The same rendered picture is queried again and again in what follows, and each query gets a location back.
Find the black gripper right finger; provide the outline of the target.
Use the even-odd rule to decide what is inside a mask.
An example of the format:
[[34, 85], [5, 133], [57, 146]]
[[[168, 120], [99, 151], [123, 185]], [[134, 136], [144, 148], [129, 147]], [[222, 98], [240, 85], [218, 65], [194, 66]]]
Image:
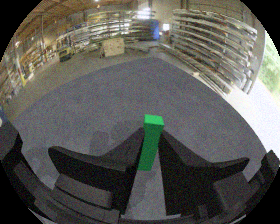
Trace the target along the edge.
[[244, 171], [248, 157], [232, 161], [209, 163], [208, 160], [185, 148], [167, 131], [160, 133], [159, 155], [165, 198], [165, 213], [181, 214], [180, 210], [196, 200], [214, 181], [226, 179]]

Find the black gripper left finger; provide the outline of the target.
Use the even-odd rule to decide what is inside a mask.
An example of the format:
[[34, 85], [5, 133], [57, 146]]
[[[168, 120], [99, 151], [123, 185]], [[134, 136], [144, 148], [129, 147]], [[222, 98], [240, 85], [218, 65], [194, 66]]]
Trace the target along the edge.
[[115, 194], [117, 209], [125, 216], [129, 194], [136, 179], [145, 137], [144, 127], [133, 132], [119, 147], [103, 156], [85, 155], [63, 147], [48, 148], [48, 156], [60, 173], [80, 183]]

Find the green post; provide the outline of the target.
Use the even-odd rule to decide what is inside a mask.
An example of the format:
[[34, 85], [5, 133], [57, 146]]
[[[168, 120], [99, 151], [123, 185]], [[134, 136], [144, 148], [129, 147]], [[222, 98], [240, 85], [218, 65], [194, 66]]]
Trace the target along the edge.
[[157, 148], [159, 148], [157, 143], [159, 143], [160, 133], [163, 132], [164, 128], [163, 116], [145, 115], [143, 127], [145, 129], [143, 152], [141, 152], [137, 171], [151, 172]]

